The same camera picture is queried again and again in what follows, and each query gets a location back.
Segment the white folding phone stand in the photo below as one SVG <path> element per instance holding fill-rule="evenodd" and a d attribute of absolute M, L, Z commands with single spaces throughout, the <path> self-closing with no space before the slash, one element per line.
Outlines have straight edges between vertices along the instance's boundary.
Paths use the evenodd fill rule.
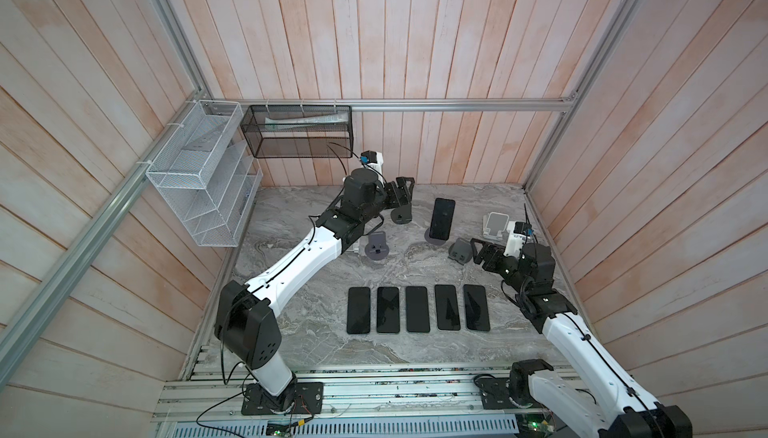
<path fill-rule="evenodd" d="M 500 212 L 489 212 L 483 217 L 482 234 L 486 240 L 501 242 L 507 239 L 509 216 Z"/>

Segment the black phone stand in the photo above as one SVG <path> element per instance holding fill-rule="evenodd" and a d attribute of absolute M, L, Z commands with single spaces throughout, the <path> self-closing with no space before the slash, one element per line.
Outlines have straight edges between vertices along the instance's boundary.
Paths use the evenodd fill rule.
<path fill-rule="evenodd" d="M 406 329 L 410 333 L 429 333 L 430 316 L 428 291 L 424 286 L 408 286 L 405 289 Z"/>

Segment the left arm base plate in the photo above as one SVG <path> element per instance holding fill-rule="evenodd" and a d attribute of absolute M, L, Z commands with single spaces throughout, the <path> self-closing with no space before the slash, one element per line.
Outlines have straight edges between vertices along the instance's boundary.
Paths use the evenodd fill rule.
<path fill-rule="evenodd" d="M 279 395 L 271 395 L 260 384 L 245 388 L 241 413 L 244 416 L 316 415 L 322 410 L 322 382 L 291 382 Z"/>

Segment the blue phone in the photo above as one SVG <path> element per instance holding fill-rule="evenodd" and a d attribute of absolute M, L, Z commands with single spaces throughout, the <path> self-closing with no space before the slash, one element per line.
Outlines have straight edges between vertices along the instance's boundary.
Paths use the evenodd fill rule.
<path fill-rule="evenodd" d="M 368 334 L 371 330 L 371 289 L 351 287 L 348 291 L 346 330 L 351 335 Z"/>

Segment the green phone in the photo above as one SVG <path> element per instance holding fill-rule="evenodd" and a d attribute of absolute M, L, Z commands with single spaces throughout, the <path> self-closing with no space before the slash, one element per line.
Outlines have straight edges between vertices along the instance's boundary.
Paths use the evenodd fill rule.
<path fill-rule="evenodd" d="M 396 334 L 400 332 L 400 295 L 397 287 L 379 287 L 377 289 L 377 324 L 378 333 Z"/>

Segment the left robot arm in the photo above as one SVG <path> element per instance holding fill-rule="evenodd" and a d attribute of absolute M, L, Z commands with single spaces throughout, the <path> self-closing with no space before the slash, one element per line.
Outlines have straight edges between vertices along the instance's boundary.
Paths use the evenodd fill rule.
<path fill-rule="evenodd" d="M 386 210 L 410 218 L 415 179 L 385 182 L 371 165 L 354 169 L 308 234 L 274 265 L 243 284 L 231 281 L 219 295 L 214 335 L 253 372 L 256 384 L 273 406 L 285 410 L 293 401 L 296 376 L 279 348 L 277 318 L 301 287 L 325 265 L 365 235 L 369 221 Z"/>

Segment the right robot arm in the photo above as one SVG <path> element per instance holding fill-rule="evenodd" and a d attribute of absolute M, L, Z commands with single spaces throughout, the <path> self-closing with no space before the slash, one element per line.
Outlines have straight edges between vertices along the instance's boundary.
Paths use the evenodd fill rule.
<path fill-rule="evenodd" d="M 579 437 L 690 437 L 693 425 L 677 405 L 664 405 L 613 358 L 589 330 L 576 307 L 553 286 L 549 247 L 523 245 L 518 257 L 480 239 L 470 241 L 472 259 L 499 275 L 515 294 L 511 302 L 538 333 L 568 360 L 585 387 L 578 390 L 543 359 L 513 363 L 498 387 L 503 404 L 543 407 Z"/>

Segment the white phone front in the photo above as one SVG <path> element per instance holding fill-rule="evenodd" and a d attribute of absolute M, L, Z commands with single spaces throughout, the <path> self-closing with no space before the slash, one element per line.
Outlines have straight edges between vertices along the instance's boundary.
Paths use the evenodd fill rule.
<path fill-rule="evenodd" d="M 457 291 L 454 285 L 436 284 L 434 286 L 436 322 L 440 330 L 458 331 L 461 329 Z"/>

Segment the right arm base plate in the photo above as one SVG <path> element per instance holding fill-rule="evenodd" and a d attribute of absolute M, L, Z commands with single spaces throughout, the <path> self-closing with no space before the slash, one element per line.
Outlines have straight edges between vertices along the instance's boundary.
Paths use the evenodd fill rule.
<path fill-rule="evenodd" d="M 546 407 L 532 398 L 512 398 L 508 389 L 508 378 L 497 378 L 490 374 L 480 374 L 473 378 L 484 410 L 530 410 Z"/>

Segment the dark grey phone stand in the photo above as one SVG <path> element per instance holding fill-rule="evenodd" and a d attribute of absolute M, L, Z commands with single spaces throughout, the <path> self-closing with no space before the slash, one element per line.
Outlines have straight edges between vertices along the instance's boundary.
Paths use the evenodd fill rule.
<path fill-rule="evenodd" d="M 391 211 L 390 217 L 392 221 L 397 225 L 405 225 L 412 221 L 412 206 L 411 204 L 406 204 L 399 206 L 397 208 L 394 208 Z"/>

